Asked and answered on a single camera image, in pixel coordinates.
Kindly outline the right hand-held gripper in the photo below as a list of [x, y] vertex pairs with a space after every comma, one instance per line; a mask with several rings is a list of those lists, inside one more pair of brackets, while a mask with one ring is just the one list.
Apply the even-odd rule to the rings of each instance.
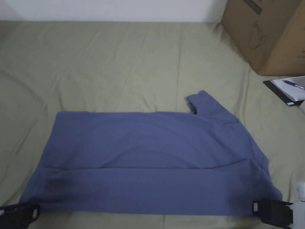
[[261, 222], [268, 225], [304, 229], [305, 183], [298, 182], [296, 190], [298, 199], [293, 204], [277, 200], [254, 200], [252, 202], [252, 214], [258, 215]]

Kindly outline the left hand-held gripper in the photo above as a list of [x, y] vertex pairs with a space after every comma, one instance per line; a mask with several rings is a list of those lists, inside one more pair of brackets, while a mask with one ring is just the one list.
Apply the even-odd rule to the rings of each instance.
[[40, 215], [39, 204], [19, 203], [0, 207], [1, 229], [27, 229]]

